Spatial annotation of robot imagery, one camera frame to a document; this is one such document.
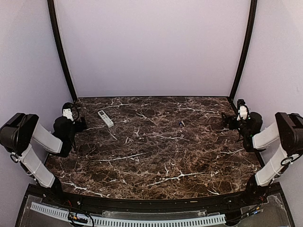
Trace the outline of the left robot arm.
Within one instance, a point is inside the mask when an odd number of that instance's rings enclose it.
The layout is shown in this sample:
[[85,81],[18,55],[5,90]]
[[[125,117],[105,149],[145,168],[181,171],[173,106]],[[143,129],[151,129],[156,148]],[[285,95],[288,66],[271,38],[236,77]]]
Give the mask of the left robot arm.
[[14,163],[20,163],[25,172],[49,191],[48,198],[56,206],[63,206],[67,196],[62,183],[51,173],[35,153],[32,141],[42,146],[47,152],[68,157],[76,148],[75,135],[86,129],[84,120],[74,121],[71,117],[61,116],[49,132],[39,121],[36,114],[17,113],[0,129],[0,144],[10,153]]

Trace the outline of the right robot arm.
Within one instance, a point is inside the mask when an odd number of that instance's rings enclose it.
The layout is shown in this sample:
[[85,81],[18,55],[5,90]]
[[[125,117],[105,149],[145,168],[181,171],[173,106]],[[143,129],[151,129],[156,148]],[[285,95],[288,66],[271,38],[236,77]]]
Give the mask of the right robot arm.
[[252,205],[264,199],[270,185],[281,177],[287,168],[303,155],[303,118],[297,113],[277,112],[272,124],[262,129],[262,117],[256,112],[221,115],[223,125],[237,130],[247,152],[273,152],[265,165],[253,174],[242,194],[242,202]]

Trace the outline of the white remote control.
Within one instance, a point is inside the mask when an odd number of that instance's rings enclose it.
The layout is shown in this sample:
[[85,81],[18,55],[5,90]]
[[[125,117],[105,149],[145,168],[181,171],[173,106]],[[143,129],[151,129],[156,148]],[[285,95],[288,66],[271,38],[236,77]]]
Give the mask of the white remote control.
[[108,115],[103,110],[99,111],[98,115],[103,120],[103,122],[107,125],[107,127],[111,128],[114,126],[113,121],[108,117]]

